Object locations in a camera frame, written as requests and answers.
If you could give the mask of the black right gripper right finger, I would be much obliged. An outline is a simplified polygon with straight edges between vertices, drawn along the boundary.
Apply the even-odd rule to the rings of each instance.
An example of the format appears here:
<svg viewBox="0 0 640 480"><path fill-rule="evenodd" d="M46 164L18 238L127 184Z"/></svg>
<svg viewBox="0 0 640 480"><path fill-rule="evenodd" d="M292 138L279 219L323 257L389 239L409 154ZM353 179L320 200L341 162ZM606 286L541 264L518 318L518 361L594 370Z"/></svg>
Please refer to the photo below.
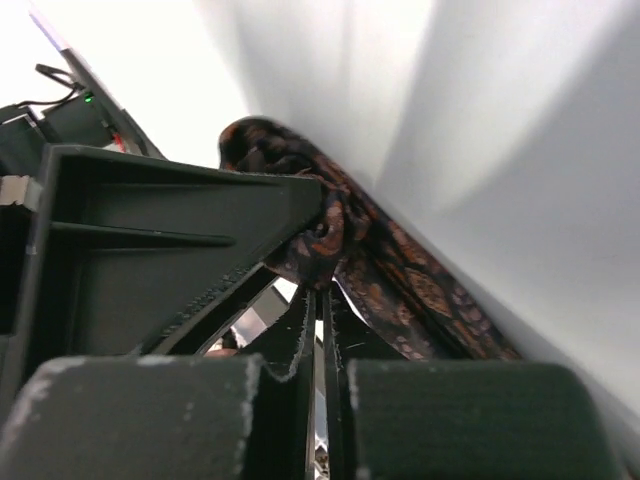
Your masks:
<svg viewBox="0 0 640 480"><path fill-rule="evenodd" d="M525 361L410 361L322 297L334 479L624 479L585 385Z"/></svg>

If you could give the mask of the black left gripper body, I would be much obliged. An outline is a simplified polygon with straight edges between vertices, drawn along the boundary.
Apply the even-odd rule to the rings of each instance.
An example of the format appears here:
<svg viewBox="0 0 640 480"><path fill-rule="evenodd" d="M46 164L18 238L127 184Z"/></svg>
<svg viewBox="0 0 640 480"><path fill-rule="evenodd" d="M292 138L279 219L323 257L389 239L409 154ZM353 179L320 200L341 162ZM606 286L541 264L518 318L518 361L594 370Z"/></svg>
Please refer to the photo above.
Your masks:
<svg viewBox="0 0 640 480"><path fill-rule="evenodd" d="M29 105L1 108L1 174L36 176L48 144L79 144L162 159L131 115L111 116L95 97L51 105L38 117Z"/></svg>

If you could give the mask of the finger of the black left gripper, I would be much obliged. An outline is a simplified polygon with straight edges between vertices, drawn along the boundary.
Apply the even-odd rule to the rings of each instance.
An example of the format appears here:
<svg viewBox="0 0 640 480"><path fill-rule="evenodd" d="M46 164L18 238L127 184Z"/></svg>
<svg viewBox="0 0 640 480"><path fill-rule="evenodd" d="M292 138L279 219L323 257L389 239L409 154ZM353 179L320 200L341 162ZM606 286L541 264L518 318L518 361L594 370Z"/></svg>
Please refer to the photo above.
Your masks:
<svg viewBox="0 0 640 480"><path fill-rule="evenodd" d="M316 216L309 178L52 145L36 180L12 350L163 346Z"/></svg>

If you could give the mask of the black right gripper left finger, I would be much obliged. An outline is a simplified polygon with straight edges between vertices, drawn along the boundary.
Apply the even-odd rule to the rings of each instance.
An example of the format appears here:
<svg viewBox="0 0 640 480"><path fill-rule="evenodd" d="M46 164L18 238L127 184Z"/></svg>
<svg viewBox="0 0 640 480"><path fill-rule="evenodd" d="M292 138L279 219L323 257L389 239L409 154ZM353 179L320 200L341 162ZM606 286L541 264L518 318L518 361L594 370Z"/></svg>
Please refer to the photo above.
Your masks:
<svg viewBox="0 0 640 480"><path fill-rule="evenodd" d="M67 357L20 391L1 435L5 479L310 479L317 299L242 352Z"/></svg>

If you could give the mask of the dark brown paisley tie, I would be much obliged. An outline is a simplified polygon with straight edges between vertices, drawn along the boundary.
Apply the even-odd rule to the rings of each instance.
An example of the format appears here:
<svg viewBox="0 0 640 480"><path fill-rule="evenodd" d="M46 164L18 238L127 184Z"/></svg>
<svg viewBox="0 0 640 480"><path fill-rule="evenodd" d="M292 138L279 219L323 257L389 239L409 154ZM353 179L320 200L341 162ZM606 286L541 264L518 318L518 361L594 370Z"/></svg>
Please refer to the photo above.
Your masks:
<svg viewBox="0 0 640 480"><path fill-rule="evenodd" d="M320 290L336 282L383 340L410 360L519 359L465 287L311 141L266 117L245 117L219 136L220 166L319 182L311 224L265 264Z"/></svg>

